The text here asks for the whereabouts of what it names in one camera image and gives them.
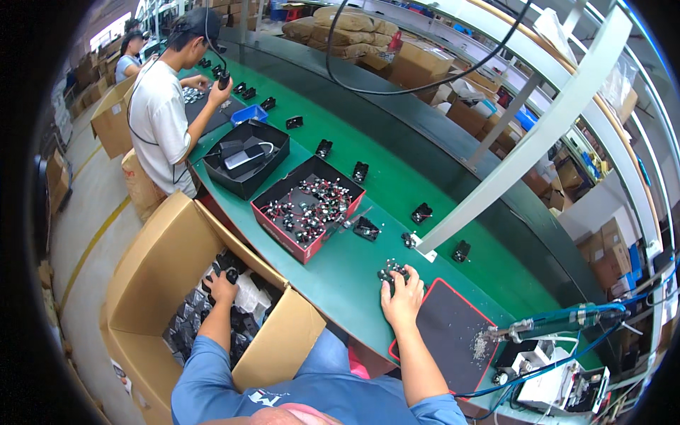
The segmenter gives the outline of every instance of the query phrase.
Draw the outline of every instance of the floor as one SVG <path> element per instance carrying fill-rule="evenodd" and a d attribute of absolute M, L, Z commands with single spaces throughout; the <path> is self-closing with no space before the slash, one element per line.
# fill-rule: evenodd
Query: floor
<path fill-rule="evenodd" d="M 141 413 L 114 374 L 99 332 L 109 280 L 142 223 L 129 202 L 122 157 L 109 159 L 92 135 L 90 118 L 98 104 L 73 121 L 66 152 L 73 165 L 73 195 L 52 223 L 52 285 L 81 380 L 102 401 L 112 424 L 141 425 Z"/>

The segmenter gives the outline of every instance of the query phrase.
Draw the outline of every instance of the yellow floor line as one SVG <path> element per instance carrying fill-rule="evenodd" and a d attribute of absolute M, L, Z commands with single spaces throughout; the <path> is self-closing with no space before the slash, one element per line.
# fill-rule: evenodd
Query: yellow floor line
<path fill-rule="evenodd" d="M 82 269 L 83 264 L 85 264 L 85 260 L 87 260 L 88 256 L 90 255 L 90 252 L 92 249 L 95 247 L 97 242 L 101 239 L 101 237 L 104 235 L 104 232 L 106 232 L 106 229 L 111 226 L 111 223 L 116 221 L 116 218 L 120 215 L 123 209 L 130 203 L 130 196 L 125 197 L 123 199 L 123 202 L 120 203 L 120 205 L 114 210 L 114 212 L 111 213 L 109 218 L 106 219 L 104 224 L 101 225 L 97 233 L 95 233 L 94 237 L 90 241 L 90 244 L 87 245 L 87 248 L 85 248 L 85 252 L 80 256 L 80 260 L 78 260 L 78 264 L 75 265 L 75 269 L 73 270 L 73 273 L 71 274 L 71 279 L 69 279 L 69 283 L 66 285 L 66 291 L 64 291 L 64 296 L 61 297 L 61 303 L 59 303 L 59 318 L 63 316 L 64 314 L 64 307 L 66 306 L 66 302 L 69 300 L 69 294 L 71 293 L 71 289 L 73 289 L 73 283 L 75 280 L 78 278 L 78 274 L 80 273 L 80 269 Z"/>
<path fill-rule="evenodd" d="M 93 157 L 100 149 L 101 149 L 101 144 L 100 144 L 99 146 L 97 146 L 97 149 L 95 149 L 95 151 L 94 151 L 93 153 L 91 153 L 90 156 L 87 157 L 87 159 L 85 160 L 85 162 L 83 163 L 83 165 L 81 165 L 80 168 L 73 174 L 73 179 L 72 179 L 72 181 L 75 180 L 75 178 L 78 176 L 78 174 L 80 174 L 81 171 L 83 171 L 83 168 L 85 168 L 85 166 L 87 165 L 87 163 L 90 162 L 90 159 L 92 159 L 92 157 Z"/>

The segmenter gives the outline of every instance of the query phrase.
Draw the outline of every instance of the window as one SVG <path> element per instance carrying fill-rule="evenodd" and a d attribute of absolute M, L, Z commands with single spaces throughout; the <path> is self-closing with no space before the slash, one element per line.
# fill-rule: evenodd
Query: window
<path fill-rule="evenodd" d="M 90 51 L 94 52 L 99 46 L 105 46 L 117 36 L 122 35 L 123 30 L 125 29 L 125 21 L 130 19 L 131 16 L 132 14 L 127 12 L 125 15 L 113 21 L 108 27 L 99 31 L 99 34 L 95 35 L 90 40 Z"/>

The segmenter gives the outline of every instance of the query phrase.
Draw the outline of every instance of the black cardboard box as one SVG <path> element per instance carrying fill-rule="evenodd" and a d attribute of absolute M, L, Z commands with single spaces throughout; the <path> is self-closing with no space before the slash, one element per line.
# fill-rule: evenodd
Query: black cardboard box
<path fill-rule="evenodd" d="M 315 178 L 322 178 L 329 181 L 338 180 L 338 183 L 349 189 L 349 195 L 352 196 L 352 203 L 347 207 L 347 209 L 337 217 L 333 222 L 326 223 L 325 231 L 309 245 L 301 245 L 292 238 L 292 234 L 285 231 L 282 223 L 272 222 L 268 217 L 262 212 L 264 208 L 270 201 L 273 200 L 283 200 L 284 198 L 288 200 L 288 193 L 291 188 L 298 187 L 299 182 L 306 180 L 311 181 Z M 309 197 L 313 199 L 311 195 L 303 194 L 295 190 L 293 192 L 292 198 L 290 199 L 295 205 L 298 205 L 300 200 L 305 202 L 314 202 L 307 199 L 301 199 L 299 197 Z M 318 156 L 314 155 L 310 159 L 306 160 L 293 171 L 288 173 L 285 179 L 281 179 L 274 183 L 272 187 L 264 191 L 259 197 L 255 198 L 251 203 L 253 213 L 255 214 L 255 219 L 260 225 L 265 228 L 265 230 L 276 239 L 284 248 L 286 248 L 298 261 L 303 264 L 307 264 L 309 259 L 316 254 L 316 252 L 323 246 L 323 244 L 328 240 L 329 237 L 335 233 L 335 231 L 340 227 L 354 212 L 356 208 L 361 203 L 361 198 L 363 198 L 366 190 L 354 183 L 348 177 L 345 177 L 340 171 L 331 167 L 326 161 L 322 160 Z"/>
<path fill-rule="evenodd" d="M 221 164 L 220 155 L 217 154 L 220 151 L 220 143 L 232 140 L 241 140 L 244 143 L 250 140 L 248 143 L 253 143 L 255 139 L 272 143 L 274 145 L 274 152 L 257 168 L 236 178 L 229 177 Z M 239 198 L 248 200 L 289 153 L 289 135 L 264 122 L 248 120 L 239 124 L 239 126 L 215 143 L 215 146 L 203 158 L 203 164 L 208 176 L 215 183 Z"/>

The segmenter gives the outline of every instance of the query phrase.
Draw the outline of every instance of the red box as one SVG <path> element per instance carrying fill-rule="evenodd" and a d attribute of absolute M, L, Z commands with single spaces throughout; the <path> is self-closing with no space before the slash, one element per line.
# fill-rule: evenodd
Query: red box
<path fill-rule="evenodd" d="M 294 189 L 294 193 L 297 189 L 299 182 L 303 180 L 313 180 L 315 177 L 326 179 L 328 181 L 336 181 L 339 179 L 338 183 L 340 186 L 349 189 L 349 195 L 352 196 L 352 203 L 347 207 L 347 209 L 335 219 L 335 221 L 330 224 L 326 224 L 326 230 L 315 239 L 312 243 L 305 247 L 293 239 L 292 233 L 284 230 L 281 224 L 272 222 L 262 211 L 269 204 L 270 201 L 279 201 L 284 197 L 288 196 L 291 189 Z M 321 249 L 321 247 L 326 243 L 328 238 L 330 238 L 337 229 L 342 226 L 342 224 L 356 211 L 356 208 L 361 203 L 361 199 L 366 193 L 361 186 L 354 183 L 348 177 L 345 177 L 340 171 L 331 167 L 326 161 L 322 160 L 318 156 L 312 156 L 310 159 L 306 160 L 300 164 L 296 169 L 288 173 L 286 178 L 279 180 L 274 183 L 272 187 L 264 191 L 260 196 L 255 198 L 250 206 L 255 214 L 255 220 L 274 238 L 280 243 L 284 248 L 286 248 L 298 261 L 303 264 L 307 264 L 309 259 L 316 254 L 316 252 Z"/>

